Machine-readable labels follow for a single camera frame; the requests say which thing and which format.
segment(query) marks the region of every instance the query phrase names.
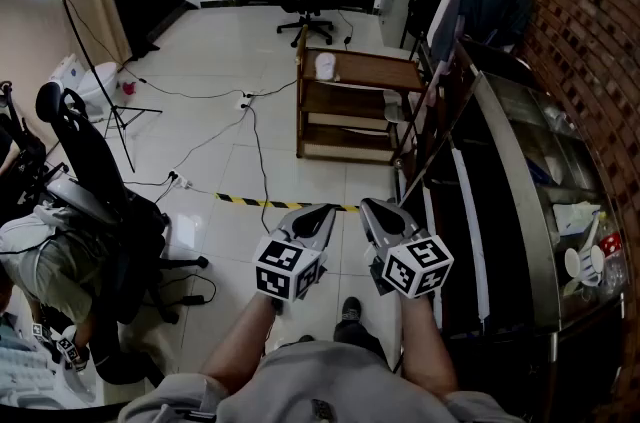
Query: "hazard tape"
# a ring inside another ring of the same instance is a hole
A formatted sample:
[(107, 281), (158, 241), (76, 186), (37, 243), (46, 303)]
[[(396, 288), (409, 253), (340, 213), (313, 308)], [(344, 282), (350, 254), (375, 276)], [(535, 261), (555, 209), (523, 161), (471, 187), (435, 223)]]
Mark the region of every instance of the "hazard tape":
[[(220, 199), (221, 201), (226, 201), (228, 203), (235, 204), (244, 204), (246, 206), (264, 206), (265, 201), (259, 201), (257, 199), (248, 199), (246, 197), (233, 197), (227, 194), (215, 193), (216, 199)], [(311, 206), (311, 203), (283, 203), (281, 201), (268, 201), (266, 204), (267, 208), (287, 208), (289, 210), (298, 210), (300, 208), (304, 208), (305, 206)], [(359, 206), (346, 206), (341, 204), (333, 205), (336, 211), (346, 211), (352, 213), (358, 213), (360, 211)]]

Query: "floor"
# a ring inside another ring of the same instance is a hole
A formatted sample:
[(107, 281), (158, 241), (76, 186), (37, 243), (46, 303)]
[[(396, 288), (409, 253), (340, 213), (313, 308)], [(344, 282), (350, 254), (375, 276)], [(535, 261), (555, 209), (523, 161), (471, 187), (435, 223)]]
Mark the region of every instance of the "floor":
[[(351, 50), (407, 57), (406, 51), (383, 46), (376, 17), (350, 12), (344, 15), (354, 26)], [(337, 13), (328, 12), (327, 17), (336, 26), (334, 47), (344, 47), (342, 41), (349, 26)], [(189, 95), (219, 94), (232, 89), (268, 92), (295, 79), (295, 50), (289, 44), (294, 32), (278, 35), (276, 26), (296, 19), (276, 7), (191, 11), (157, 41), (159, 52), (128, 67), (159, 88)], [(324, 39), (313, 35), (308, 43), (325, 46)], [(132, 77), (124, 72), (120, 80), (130, 81)], [(363, 197), (390, 197), (388, 167), (296, 158), (295, 92), (294, 85), (254, 104), (270, 198), (356, 205)], [(234, 108), (239, 95), (186, 99), (138, 82), (136, 94), (126, 99), (126, 104), (158, 108), (163, 113), (146, 114), (127, 130), (135, 173), (117, 134), (109, 132), (108, 141), (123, 179), (155, 183), (165, 180), (169, 170), (182, 162), (191, 148), (242, 118), (242, 111)], [(251, 259), (265, 234), (260, 208), (216, 200), (210, 194), (264, 199), (253, 124), (249, 113), (240, 123), (194, 150), (177, 170), (198, 191), (175, 188), (158, 203), (172, 219), (165, 256), (205, 256), (209, 266), (198, 274), (212, 280), (217, 288), (211, 303), (179, 307), (176, 325), (163, 323), (154, 309), (143, 307), (134, 322), (121, 329), (125, 342), (149, 350), (166, 373), (198, 371), (255, 293)], [(100, 129), (104, 126), (104, 122), (97, 124)], [(49, 160), (64, 160), (64, 151), (56, 148)], [(133, 184), (129, 187), (152, 200), (165, 190)], [(268, 208), (269, 228), (275, 227), (287, 211)], [(327, 249), (328, 273), (310, 289), (304, 301), (287, 305), (274, 324), (267, 351), (303, 334), (331, 339), (342, 302), (354, 295), (363, 303), (365, 326), (380, 339), (389, 362), (395, 363), (400, 345), (399, 302), (395, 295), (378, 295), (366, 268), (367, 247), (359, 215), (339, 213)], [(190, 272), (166, 272), (164, 279), (177, 279)], [(208, 298), (212, 290), (204, 280), (196, 278), (194, 282), (191, 278), (173, 283), (162, 294), (169, 302), (188, 293)]]

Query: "lamp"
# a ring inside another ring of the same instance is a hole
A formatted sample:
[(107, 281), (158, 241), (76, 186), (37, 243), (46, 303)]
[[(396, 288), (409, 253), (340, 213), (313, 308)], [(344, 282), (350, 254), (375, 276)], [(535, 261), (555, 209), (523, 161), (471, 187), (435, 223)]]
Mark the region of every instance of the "lamp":
[[(113, 116), (113, 119), (116, 122), (116, 129), (118, 130), (118, 134), (120, 135), (120, 140), (122, 141), (122, 147), (124, 148), (124, 152), (127, 155), (127, 160), (129, 160), (129, 166), (131, 167), (131, 170), (133, 172), (136, 172), (135, 168), (133, 167), (133, 162), (131, 161), (131, 157), (129, 156), (129, 151), (127, 149), (127, 142), (125, 140), (125, 134), (126, 134), (126, 131), (127, 131), (127, 126), (129, 126), (129, 124), (131, 124), (134, 120), (136, 120), (138, 117), (140, 117), (144, 112), (155, 112), (157, 114), (161, 114), (162, 110), (155, 110), (155, 109), (151, 109), (151, 108), (121, 107), (121, 106), (113, 104), (113, 101), (111, 101), (111, 98), (109, 97), (109, 94), (107, 94), (107, 91), (105, 90), (104, 85), (102, 85), (102, 82), (100, 81), (100, 77), (98, 76), (98, 73), (96, 71), (95, 66), (93, 65), (93, 62), (91, 62), (91, 59), (89, 58), (89, 54), (87, 53), (87, 50), (85, 49), (84, 44), (82, 44), (82, 41), (80, 40), (80, 34), (78, 34), (78, 30), (76, 29), (76, 25), (73, 22), (73, 17), (71, 16), (71, 12), (69, 11), (69, 6), (67, 5), (67, 0), (62, 0), (62, 5), (64, 6), (65, 13), (67, 14), (67, 18), (69, 19), (69, 23), (71, 24), (71, 28), (73, 29), (73, 33), (76, 36), (76, 40), (78, 41), (78, 44), (80, 45), (80, 49), (82, 50), (82, 53), (84, 54), (84, 58), (87, 60), (87, 64), (89, 64), (89, 68), (91, 69), (91, 72), (93, 73), (93, 76), (96, 78), (96, 81), (98, 82), (98, 86), (100, 87), (100, 90), (102, 91), (102, 94), (104, 95), (104, 97), (106, 98), (107, 102), (109, 103), (109, 108), (110, 108), (110, 110), (109, 110), (109, 119), (107, 121), (107, 127), (106, 127), (106, 129), (104, 131), (105, 138), (107, 136), (107, 132), (110, 129), (112, 129), (112, 128), (109, 127), (109, 124), (111, 123), (111, 117)], [(122, 119), (122, 114), (120, 112), (118, 112), (119, 109), (123, 110), (123, 111), (124, 110), (135, 110), (138, 113), (125, 123), (123, 121), (123, 119)]]

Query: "red object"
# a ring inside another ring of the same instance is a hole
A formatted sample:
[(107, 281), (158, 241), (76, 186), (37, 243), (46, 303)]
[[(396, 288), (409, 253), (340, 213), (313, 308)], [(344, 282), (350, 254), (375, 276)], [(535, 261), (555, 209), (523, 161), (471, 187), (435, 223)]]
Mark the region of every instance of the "red object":
[(122, 91), (127, 95), (131, 96), (136, 92), (136, 82), (124, 82), (122, 84)]
[(622, 249), (622, 240), (620, 239), (620, 233), (617, 231), (609, 236), (600, 240), (600, 248), (604, 252), (605, 257), (610, 256), (616, 251)]

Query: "white box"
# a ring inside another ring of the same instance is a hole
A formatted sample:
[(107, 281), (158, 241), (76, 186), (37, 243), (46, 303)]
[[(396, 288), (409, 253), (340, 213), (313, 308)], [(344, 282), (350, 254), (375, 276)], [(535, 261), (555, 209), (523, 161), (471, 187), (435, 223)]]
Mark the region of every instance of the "white box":
[(264, 236), (253, 256), (256, 289), (293, 302), (318, 280), (325, 259), (323, 252)]
[(389, 249), (382, 277), (409, 298), (419, 297), (440, 288), (453, 256), (439, 236), (431, 236)]

